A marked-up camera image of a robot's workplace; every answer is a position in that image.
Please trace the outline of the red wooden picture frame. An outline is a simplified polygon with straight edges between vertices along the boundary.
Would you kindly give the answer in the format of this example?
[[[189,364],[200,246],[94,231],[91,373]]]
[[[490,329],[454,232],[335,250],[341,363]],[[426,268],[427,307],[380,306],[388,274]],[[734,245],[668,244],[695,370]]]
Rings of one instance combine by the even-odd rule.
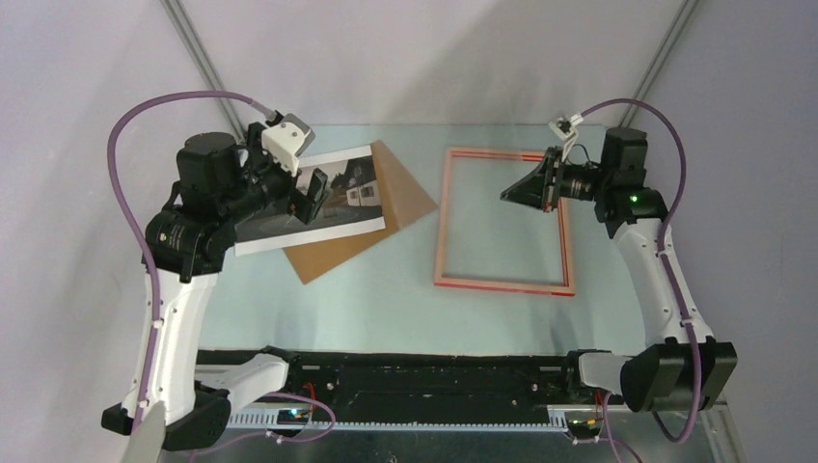
[[[448,148],[444,157],[443,165],[442,196],[439,207],[440,218],[434,265],[434,285],[441,287],[499,291],[509,293],[574,297],[577,293],[577,290],[575,287],[575,266],[573,257],[571,224],[568,212],[566,211],[567,206],[566,200],[560,200],[559,207],[557,209],[557,217],[559,224],[559,248],[562,268],[561,284],[551,285],[500,280],[481,280],[473,278],[447,277],[444,275],[447,263],[448,250],[447,246],[449,238],[450,181],[453,175],[452,168],[453,163],[456,158],[539,162],[544,158],[544,155],[535,153],[533,151],[514,152],[466,147]]]

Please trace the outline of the landscape photo print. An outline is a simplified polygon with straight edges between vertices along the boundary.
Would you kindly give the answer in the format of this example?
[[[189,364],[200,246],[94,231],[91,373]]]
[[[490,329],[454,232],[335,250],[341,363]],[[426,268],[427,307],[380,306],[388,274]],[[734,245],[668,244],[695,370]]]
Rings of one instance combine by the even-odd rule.
[[[380,185],[370,145],[310,155],[301,161],[296,186],[308,191],[315,170],[328,177],[329,195],[306,225],[293,215],[270,208],[236,227],[238,257],[311,244],[385,228]]]

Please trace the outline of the brown backing board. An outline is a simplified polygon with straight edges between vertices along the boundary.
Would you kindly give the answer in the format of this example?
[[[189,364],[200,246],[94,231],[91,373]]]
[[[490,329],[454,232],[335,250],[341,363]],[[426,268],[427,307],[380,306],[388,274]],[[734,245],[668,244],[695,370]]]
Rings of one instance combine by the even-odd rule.
[[[385,228],[363,234],[340,237],[284,249],[296,275],[308,284],[342,263],[390,237]]]

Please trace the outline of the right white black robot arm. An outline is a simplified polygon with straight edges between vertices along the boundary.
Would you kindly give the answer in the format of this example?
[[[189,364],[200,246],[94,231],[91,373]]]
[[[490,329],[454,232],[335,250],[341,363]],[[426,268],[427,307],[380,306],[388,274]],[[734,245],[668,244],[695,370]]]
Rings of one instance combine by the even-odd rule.
[[[566,200],[594,204],[599,223],[622,256],[641,309],[645,349],[633,356],[596,350],[567,356],[560,387],[585,403],[599,390],[619,395],[635,412],[710,409],[737,366],[732,343],[718,341],[703,320],[674,252],[668,208],[645,186],[644,132],[607,130],[599,161],[565,163],[551,147],[501,200],[550,212]]]

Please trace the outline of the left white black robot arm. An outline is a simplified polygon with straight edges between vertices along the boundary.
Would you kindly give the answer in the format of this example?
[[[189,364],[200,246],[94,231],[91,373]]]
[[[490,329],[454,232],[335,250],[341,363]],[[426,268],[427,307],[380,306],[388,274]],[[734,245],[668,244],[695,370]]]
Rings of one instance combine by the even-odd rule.
[[[265,210],[307,224],[327,198],[328,177],[319,170],[306,190],[297,186],[301,154],[313,140],[310,127],[287,115],[250,124],[245,144],[223,132],[185,141],[168,201],[137,231],[148,249],[142,353],[125,399],[103,412],[105,429],[146,437],[157,452],[206,449],[256,399],[289,402],[304,392],[304,374],[272,347],[204,380],[195,371],[205,309],[237,226]]]

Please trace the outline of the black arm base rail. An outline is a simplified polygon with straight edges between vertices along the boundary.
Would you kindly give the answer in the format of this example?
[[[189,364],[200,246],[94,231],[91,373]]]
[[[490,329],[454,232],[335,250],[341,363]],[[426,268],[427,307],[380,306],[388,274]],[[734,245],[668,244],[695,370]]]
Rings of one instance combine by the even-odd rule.
[[[536,423],[559,406],[595,408],[562,356],[423,355],[283,350],[283,392],[316,399],[313,419],[387,423]]]

